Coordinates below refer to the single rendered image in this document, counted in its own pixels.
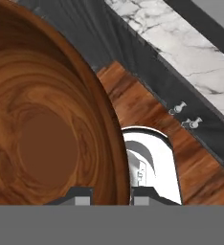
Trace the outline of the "silver cupboard knob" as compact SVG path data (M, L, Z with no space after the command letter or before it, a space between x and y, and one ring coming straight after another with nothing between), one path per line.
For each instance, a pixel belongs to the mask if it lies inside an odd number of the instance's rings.
M183 108L186 107L186 106L187 106L187 104L184 101L182 101L179 105L175 105L173 108L171 108L168 111L168 113L170 115L179 114L183 110Z
M196 129L201 122L203 122L203 120L200 117L196 118L194 121L186 119L181 123L181 126L184 128Z

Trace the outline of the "white rounded object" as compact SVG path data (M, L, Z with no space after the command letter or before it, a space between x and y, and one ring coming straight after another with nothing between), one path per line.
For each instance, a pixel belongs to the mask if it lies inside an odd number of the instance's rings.
M129 203L133 206L148 205L153 199L132 198L131 189L154 187L160 196L182 205L173 147L168 136L157 129L136 125L124 127L122 133L129 164Z

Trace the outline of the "brown wooden bowl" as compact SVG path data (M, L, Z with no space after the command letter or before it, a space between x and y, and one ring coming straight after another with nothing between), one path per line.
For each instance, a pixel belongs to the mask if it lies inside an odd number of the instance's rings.
M22 136L60 120L67 164L30 166ZM51 25L11 0L0 0L0 205L44 205L73 188L96 205L126 205L127 155L115 110L76 48Z

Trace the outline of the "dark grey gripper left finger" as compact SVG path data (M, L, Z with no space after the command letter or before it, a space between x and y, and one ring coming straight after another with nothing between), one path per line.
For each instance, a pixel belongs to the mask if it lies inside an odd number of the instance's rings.
M93 189L89 187L71 187L67 193L49 202L49 205L91 206Z

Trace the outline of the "dark grey cupboard door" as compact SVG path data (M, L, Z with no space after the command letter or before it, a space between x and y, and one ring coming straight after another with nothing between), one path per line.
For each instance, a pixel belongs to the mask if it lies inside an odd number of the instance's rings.
M195 96L192 93L173 97L168 101L168 109L179 105L182 101L187 106L174 117L180 124L186 119L194 121L200 117L203 122L196 129L185 129L224 167L224 119L203 96Z
M132 30L103 0L17 0L51 24L83 55L94 71L117 61L164 107L187 104L182 117L206 120L211 111L200 93Z

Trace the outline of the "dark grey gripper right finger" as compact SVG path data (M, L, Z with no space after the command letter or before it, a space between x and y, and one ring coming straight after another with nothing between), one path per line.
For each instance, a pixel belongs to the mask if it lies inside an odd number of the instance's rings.
M135 197L149 197L153 200L156 200L164 205L178 206L178 203L171 201L165 197L162 197L158 194L154 187L133 187L131 189L132 198Z

